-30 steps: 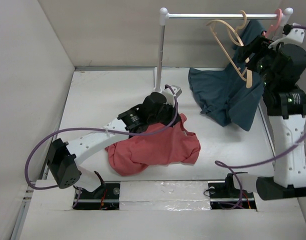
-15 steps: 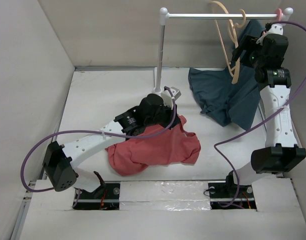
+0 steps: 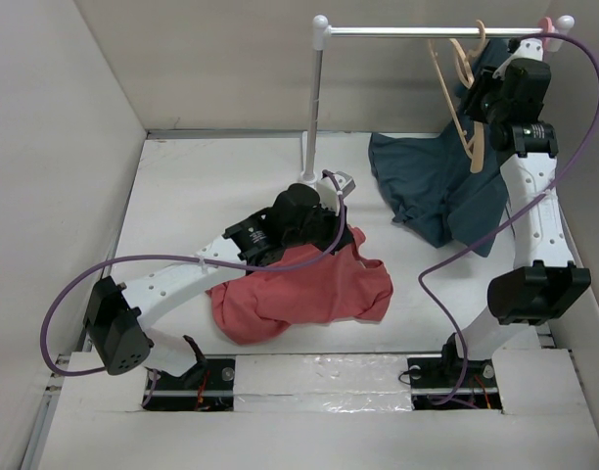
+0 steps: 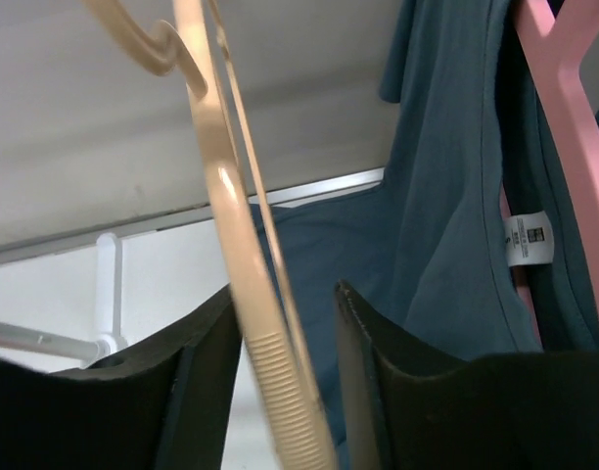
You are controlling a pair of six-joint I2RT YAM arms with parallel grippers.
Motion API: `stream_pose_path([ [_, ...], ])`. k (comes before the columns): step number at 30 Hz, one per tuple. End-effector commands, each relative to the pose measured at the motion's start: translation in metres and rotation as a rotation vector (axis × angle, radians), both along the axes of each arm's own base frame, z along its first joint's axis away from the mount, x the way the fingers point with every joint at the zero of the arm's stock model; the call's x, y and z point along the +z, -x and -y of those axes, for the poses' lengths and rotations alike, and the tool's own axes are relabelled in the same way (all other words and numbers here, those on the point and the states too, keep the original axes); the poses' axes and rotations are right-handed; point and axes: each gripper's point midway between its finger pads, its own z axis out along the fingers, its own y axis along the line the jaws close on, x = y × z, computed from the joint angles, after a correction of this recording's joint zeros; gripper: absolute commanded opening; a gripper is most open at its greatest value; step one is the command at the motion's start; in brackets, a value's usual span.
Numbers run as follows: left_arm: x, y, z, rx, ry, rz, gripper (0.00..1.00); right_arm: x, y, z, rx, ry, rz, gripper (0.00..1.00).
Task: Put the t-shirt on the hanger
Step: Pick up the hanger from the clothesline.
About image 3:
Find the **beige wooden hanger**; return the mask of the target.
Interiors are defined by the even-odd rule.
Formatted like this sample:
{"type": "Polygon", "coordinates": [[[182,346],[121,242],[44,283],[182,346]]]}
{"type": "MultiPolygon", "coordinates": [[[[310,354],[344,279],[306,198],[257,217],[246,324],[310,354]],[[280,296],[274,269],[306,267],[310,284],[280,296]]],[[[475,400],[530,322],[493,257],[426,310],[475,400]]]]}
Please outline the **beige wooden hanger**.
{"type": "MultiPolygon", "coordinates": [[[[482,20],[476,20],[476,23],[479,41],[478,45],[474,49],[465,51],[461,43],[455,37],[449,38],[449,42],[451,43],[452,47],[452,56],[455,70],[457,72],[457,76],[460,80],[460,83],[465,87],[466,91],[471,90],[475,81],[475,75],[472,68],[474,60],[480,56],[487,44],[486,28],[484,22],[482,20]]],[[[470,172],[472,174],[480,173],[484,169],[484,125],[479,122],[474,122],[473,130],[471,132],[464,128],[461,122],[461,118],[458,116],[458,111],[460,111],[462,116],[465,115],[465,97],[462,97],[460,99],[459,108],[456,108],[452,99],[452,94],[447,87],[445,78],[442,74],[438,62],[438,53],[435,49],[434,40],[429,39],[427,42],[427,46],[438,78],[438,83],[440,85],[443,98],[449,110],[452,123],[454,124],[455,130],[457,132],[457,137],[459,138],[460,144],[462,145],[462,149],[464,150],[466,156],[469,158],[470,172]]]]}

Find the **red t shirt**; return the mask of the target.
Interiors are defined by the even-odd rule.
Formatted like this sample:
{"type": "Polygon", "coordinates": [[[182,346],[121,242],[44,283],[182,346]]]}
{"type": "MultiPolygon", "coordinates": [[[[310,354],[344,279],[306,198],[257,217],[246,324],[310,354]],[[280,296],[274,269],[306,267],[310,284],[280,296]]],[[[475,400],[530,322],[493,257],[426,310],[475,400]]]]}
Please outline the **red t shirt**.
{"type": "Polygon", "coordinates": [[[352,227],[350,234],[349,244],[308,267],[255,272],[208,290],[215,325],[245,346],[270,341],[294,325],[382,321],[392,279],[381,260],[360,254],[363,231],[352,227]]]}

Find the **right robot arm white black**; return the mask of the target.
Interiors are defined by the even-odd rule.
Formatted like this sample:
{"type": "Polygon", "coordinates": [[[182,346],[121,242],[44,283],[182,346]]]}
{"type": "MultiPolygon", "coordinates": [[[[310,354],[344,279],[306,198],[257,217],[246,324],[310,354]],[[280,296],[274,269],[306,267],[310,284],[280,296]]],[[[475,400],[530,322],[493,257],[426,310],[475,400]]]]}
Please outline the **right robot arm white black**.
{"type": "Polygon", "coordinates": [[[513,269],[492,279],[485,309],[443,346],[438,373],[460,385],[474,363],[530,326],[562,316],[591,284],[567,245],[552,182],[558,154],[552,125],[540,120],[551,71],[540,60],[518,58],[485,68],[468,92],[464,111],[488,125],[490,144],[508,193],[514,231],[513,269]]]}

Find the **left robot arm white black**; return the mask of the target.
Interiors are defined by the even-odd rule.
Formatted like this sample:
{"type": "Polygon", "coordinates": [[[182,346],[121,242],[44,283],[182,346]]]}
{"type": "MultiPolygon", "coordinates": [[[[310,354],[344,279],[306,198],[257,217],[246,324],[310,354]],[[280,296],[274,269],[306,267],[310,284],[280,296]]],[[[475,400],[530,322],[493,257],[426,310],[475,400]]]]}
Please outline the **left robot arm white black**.
{"type": "Polygon", "coordinates": [[[329,258],[351,241],[344,198],[354,184],[340,174],[314,186],[295,183],[273,205],[226,228],[199,250],[144,277],[116,283],[100,279],[91,291],[84,328],[106,372],[122,375],[139,366],[167,374],[183,388],[204,379],[206,359],[189,336],[175,337],[155,324],[179,306],[223,283],[256,272],[286,270],[291,249],[311,247],[329,258]]]}

